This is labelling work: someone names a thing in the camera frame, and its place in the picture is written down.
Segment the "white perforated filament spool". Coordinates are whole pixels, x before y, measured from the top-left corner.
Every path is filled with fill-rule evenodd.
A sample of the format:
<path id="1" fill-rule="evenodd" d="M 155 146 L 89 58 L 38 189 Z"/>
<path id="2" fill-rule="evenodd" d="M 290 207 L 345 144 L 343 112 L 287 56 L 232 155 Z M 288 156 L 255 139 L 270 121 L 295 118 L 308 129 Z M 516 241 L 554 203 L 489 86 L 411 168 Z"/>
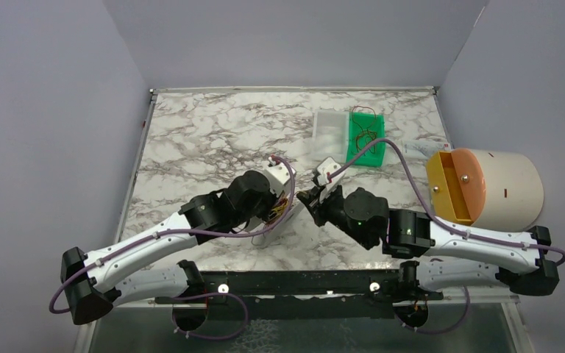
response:
<path id="1" fill-rule="evenodd" d="M 291 210 L 282 218 L 281 222 L 273 228 L 273 230 L 251 238 L 250 243 L 258 249 L 264 249 L 273 244 L 273 242 L 278 240 L 287 228 L 291 226 L 292 221 L 304 210 L 304 208 L 305 206 L 302 203 L 294 203 Z"/>

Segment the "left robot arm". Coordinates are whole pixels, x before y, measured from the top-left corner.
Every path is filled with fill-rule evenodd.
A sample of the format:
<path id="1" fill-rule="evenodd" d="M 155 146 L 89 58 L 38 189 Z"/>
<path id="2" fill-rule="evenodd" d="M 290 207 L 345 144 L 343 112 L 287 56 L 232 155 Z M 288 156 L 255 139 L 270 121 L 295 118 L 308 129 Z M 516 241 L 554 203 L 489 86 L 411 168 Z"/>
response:
<path id="1" fill-rule="evenodd" d="M 196 265 L 188 260 L 157 271 L 144 267 L 177 252 L 215 238 L 250 238 L 274 228 L 271 212 L 295 186 L 294 171 L 281 165 L 250 170 L 222 189 L 194 196 L 159 224 L 141 233 L 89 252 L 75 246 L 62 255 L 59 294 L 76 325 L 107 315 L 114 307 L 157 296 L 197 295 L 202 281 Z"/>

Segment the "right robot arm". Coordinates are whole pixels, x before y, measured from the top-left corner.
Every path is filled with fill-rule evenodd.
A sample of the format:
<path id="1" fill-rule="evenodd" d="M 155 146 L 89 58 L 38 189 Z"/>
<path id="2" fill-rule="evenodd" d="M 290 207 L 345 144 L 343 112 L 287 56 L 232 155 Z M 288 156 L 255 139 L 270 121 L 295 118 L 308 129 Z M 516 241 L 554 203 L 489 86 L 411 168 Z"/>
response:
<path id="1" fill-rule="evenodd" d="M 498 286 L 525 296 L 549 296 L 559 283 L 558 266 L 546 258 L 547 228 L 498 232 L 451 224 L 411 210 L 391 209 L 387 199 L 341 186 L 300 191 L 298 200 L 314 223 L 330 223 L 365 249 L 401 259 L 401 280 L 425 292 L 451 287 Z"/>

